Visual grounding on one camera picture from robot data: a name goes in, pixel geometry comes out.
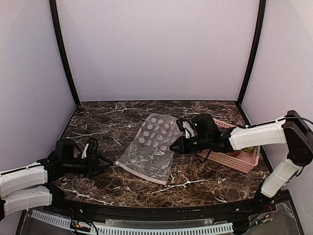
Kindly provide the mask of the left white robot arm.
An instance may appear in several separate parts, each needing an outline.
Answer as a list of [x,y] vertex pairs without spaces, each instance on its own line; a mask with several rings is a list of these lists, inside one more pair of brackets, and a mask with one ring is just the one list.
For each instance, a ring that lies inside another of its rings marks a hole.
[[68,173],[93,178],[113,162],[98,152],[98,140],[88,139],[80,149],[71,139],[60,139],[47,158],[0,173],[0,217],[40,206],[61,204],[65,193],[54,184]]

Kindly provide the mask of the clear dotted zip bag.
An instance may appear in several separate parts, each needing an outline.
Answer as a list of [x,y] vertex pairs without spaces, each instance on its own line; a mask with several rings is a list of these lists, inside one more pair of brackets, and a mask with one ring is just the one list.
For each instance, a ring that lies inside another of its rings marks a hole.
[[142,179],[166,185],[174,155],[170,145],[181,136],[176,121],[171,115],[150,114],[115,164]]

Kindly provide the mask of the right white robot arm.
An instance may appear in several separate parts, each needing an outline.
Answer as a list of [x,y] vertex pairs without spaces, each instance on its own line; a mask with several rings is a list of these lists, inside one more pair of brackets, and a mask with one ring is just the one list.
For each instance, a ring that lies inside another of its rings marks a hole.
[[313,132],[307,125],[309,122],[295,110],[289,110],[285,116],[272,121],[221,131],[210,114],[200,114],[191,121],[177,120],[178,128],[184,134],[169,149],[179,154],[203,150],[233,153],[249,147],[285,144],[288,147],[286,157],[260,188],[261,195],[272,198],[313,160]]

